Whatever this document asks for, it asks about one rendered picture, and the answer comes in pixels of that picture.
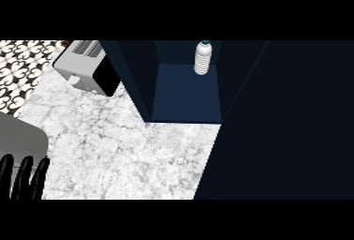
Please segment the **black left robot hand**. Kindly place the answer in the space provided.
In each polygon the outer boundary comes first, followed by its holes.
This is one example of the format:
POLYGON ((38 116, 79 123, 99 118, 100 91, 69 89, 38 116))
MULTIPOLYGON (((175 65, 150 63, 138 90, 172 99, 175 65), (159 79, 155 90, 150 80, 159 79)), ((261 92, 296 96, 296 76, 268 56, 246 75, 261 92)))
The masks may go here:
POLYGON ((9 200, 40 200, 46 183, 46 175, 50 166, 50 159, 40 160, 34 174, 31 174, 34 157, 22 159, 19 170, 12 182, 13 155, 6 154, 0 158, 0 201, 9 200))

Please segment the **dark blue cabinet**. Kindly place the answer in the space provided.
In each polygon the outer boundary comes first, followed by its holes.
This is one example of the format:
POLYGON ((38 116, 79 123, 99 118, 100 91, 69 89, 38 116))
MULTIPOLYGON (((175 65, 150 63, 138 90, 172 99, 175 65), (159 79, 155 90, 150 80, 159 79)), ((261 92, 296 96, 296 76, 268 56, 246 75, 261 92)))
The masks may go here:
POLYGON ((265 51, 265 40, 215 40, 208 73, 195 73, 195 40, 105 40, 140 116, 152 123, 220 124, 265 51))

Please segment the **clear plastic water bottle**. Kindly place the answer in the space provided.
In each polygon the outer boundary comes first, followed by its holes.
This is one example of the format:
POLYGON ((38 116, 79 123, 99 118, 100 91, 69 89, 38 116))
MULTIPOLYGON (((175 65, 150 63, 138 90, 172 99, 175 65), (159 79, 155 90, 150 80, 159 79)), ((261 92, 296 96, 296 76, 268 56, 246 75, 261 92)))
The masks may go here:
POLYGON ((197 75, 205 75, 209 71, 212 46, 208 40, 202 40, 196 45, 193 70, 197 75))

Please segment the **dark blue cabinet door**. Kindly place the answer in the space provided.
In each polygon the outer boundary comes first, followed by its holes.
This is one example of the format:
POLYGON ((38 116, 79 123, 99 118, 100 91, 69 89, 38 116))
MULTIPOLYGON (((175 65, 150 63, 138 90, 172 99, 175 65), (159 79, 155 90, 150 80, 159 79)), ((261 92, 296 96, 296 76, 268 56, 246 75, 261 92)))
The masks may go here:
POLYGON ((354 40, 267 44, 195 198, 354 198, 354 40))

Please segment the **white and black toaster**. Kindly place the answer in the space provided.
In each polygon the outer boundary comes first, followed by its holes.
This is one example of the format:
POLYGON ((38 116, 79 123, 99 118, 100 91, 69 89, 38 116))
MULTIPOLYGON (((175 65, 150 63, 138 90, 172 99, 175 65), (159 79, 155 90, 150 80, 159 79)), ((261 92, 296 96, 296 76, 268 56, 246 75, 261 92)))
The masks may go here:
POLYGON ((53 68, 77 89, 113 96, 121 79, 97 40, 74 40, 59 54, 53 68))

